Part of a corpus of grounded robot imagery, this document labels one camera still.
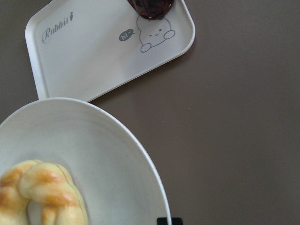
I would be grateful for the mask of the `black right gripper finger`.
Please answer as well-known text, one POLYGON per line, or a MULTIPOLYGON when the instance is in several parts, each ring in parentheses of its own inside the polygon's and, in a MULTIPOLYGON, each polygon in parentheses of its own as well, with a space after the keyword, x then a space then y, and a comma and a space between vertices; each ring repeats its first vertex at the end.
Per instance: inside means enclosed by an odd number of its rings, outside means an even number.
POLYGON ((183 225, 183 220, 180 217, 172 217, 171 223, 168 223, 166 217, 157 218, 157 225, 183 225))

